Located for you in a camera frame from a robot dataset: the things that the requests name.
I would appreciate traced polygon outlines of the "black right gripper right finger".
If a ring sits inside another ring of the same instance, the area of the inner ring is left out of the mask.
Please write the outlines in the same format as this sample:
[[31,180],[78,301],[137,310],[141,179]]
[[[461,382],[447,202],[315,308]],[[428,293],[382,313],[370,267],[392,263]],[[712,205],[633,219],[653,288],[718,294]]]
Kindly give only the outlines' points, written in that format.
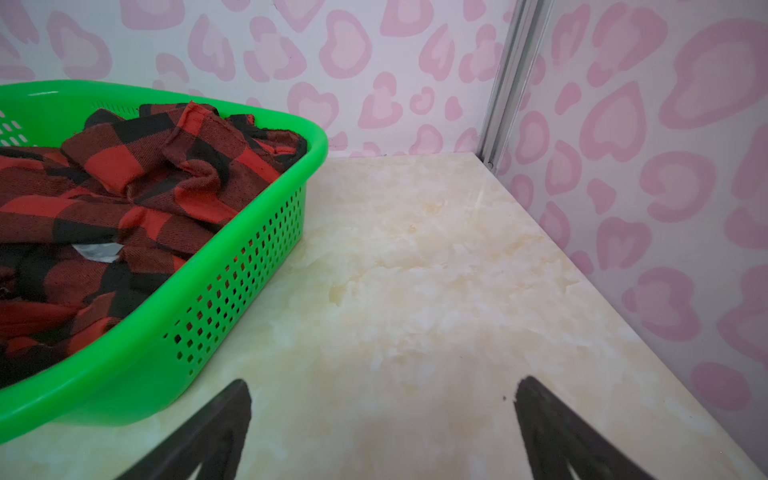
[[519,382],[514,406],[535,480],[653,479],[535,377]]

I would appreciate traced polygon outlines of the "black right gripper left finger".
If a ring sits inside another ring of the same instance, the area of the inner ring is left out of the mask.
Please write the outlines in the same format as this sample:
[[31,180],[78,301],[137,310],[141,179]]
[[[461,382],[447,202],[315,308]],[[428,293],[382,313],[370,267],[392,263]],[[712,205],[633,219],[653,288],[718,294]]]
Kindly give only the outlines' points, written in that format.
[[247,383],[237,379],[120,477],[233,479],[251,415]]

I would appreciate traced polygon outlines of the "red black plaid shirt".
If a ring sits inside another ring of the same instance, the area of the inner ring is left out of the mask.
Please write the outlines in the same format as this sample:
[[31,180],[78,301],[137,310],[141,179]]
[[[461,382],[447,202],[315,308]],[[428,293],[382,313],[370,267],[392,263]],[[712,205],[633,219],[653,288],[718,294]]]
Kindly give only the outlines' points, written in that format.
[[114,328],[307,150],[194,102],[100,109],[59,147],[3,148],[2,385]]

